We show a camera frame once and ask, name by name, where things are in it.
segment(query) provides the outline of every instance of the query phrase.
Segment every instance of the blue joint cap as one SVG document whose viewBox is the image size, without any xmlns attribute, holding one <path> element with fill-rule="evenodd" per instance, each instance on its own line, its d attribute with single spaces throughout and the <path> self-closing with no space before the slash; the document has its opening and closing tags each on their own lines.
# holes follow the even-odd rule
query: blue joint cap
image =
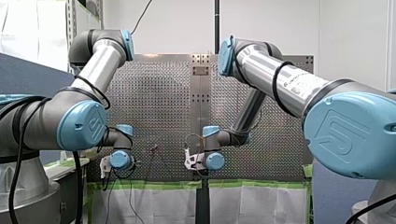
<svg viewBox="0 0 396 224">
<path fill-rule="evenodd" d="M 110 155 L 110 165 L 116 170 L 129 169 L 132 163 L 132 156 L 122 150 L 115 151 Z"/>
<path fill-rule="evenodd" d="M 0 105 L 5 105 L 22 98 L 33 96 L 31 94 L 0 94 Z"/>
<path fill-rule="evenodd" d="M 126 60 L 133 61 L 134 60 L 134 42 L 131 37 L 131 33 L 127 30 L 121 30 L 123 43 L 126 48 Z"/>
<path fill-rule="evenodd" d="M 233 37 L 221 43 L 218 59 L 219 75 L 228 77 L 233 71 Z"/>
<path fill-rule="evenodd" d="M 312 154 L 339 175 L 396 178 L 396 102 L 369 92 L 343 92 L 308 112 L 304 136 Z"/>
<path fill-rule="evenodd" d="M 208 137 L 210 135 L 218 133 L 219 131 L 220 131 L 220 127 L 219 126 L 205 126 L 202 129 L 202 134 L 203 134 L 203 137 Z"/>
<path fill-rule="evenodd" d="M 205 160 L 206 168 L 210 171 L 217 171 L 221 169 L 224 164 L 224 156 L 218 152 L 211 153 Z"/>
<path fill-rule="evenodd" d="M 96 146 L 105 134 L 105 108 L 93 101 L 73 105 L 62 117 L 56 133 L 61 149 L 85 150 Z"/>
<path fill-rule="evenodd" d="M 131 136 L 134 135 L 134 128 L 129 124 L 117 124 L 116 128 L 123 133 L 129 134 Z"/>
</svg>

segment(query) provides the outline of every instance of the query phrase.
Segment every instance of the white cloth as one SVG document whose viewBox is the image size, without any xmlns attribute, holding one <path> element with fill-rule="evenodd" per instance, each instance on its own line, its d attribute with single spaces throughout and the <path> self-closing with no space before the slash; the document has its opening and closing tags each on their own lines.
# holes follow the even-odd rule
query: white cloth
<svg viewBox="0 0 396 224">
<path fill-rule="evenodd" d="M 307 189 L 242 186 L 210 190 L 216 224 L 306 224 Z"/>
</svg>

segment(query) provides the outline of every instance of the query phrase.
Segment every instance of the pegboard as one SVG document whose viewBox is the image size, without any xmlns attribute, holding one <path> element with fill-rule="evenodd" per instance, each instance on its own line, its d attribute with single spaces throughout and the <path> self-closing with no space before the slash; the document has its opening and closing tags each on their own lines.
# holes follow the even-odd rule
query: pegboard
<svg viewBox="0 0 396 224">
<path fill-rule="evenodd" d="M 197 133 L 207 124 L 231 127 L 245 101 L 248 86 L 232 77 L 219 77 L 216 55 L 206 55 L 210 59 L 205 62 L 210 70 L 207 76 L 193 73 L 196 59 L 192 56 L 137 55 L 134 62 L 117 71 L 107 90 L 112 103 L 109 125 L 134 126 L 133 153 L 142 162 L 132 179 L 192 180 L 192 172 L 184 167 L 185 135 Z M 285 60 L 297 62 L 309 72 L 313 70 L 311 56 L 290 56 Z M 205 97 L 199 104 L 197 93 Z M 100 158 L 110 151 L 110 147 L 103 149 L 90 163 L 88 181 L 100 181 Z M 212 178 L 302 180 L 302 165 L 312 161 L 304 146 L 301 122 L 285 114 L 269 98 L 251 143 L 224 147 L 223 152 L 226 167 Z"/>
</svg>

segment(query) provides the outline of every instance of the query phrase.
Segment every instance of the white wall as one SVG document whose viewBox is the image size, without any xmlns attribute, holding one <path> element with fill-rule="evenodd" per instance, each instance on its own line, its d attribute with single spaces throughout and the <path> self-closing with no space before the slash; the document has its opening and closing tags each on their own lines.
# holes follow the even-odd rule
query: white wall
<svg viewBox="0 0 396 224">
<path fill-rule="evenodd" d="M 387 88 L 389 1 L 320 1 L 321 77 Z"/>
<path fill-rule="evenodd" d="M 313 54 L 318 62 L 318 0 L 220 2 L 221 41 L 229 35 L 268 41 L 284 54 Z M 146 3 L 104 0 L 105 29 L 132 31 Z M 134 46 L 136 53 L 213 52 L 214 1 L 153 1 L 134 34 Z"/>
</svg>

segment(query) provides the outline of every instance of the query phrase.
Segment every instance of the silver robot arm segment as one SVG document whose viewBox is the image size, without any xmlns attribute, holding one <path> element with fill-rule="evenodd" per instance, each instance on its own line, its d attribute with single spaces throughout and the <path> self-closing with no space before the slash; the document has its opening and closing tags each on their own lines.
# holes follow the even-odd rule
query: silver robot arm segment
<svg viewBox="0 0 396 224">
<path fill-rule="evenodd" d="M 271 44 L 225 40 L 219 74 L 235 77 L 302 120 L 313 155 L 353 178 L 396 177 L 396 97 L 350 79 L 328 81 L 283 62 Z"/>
</svg>

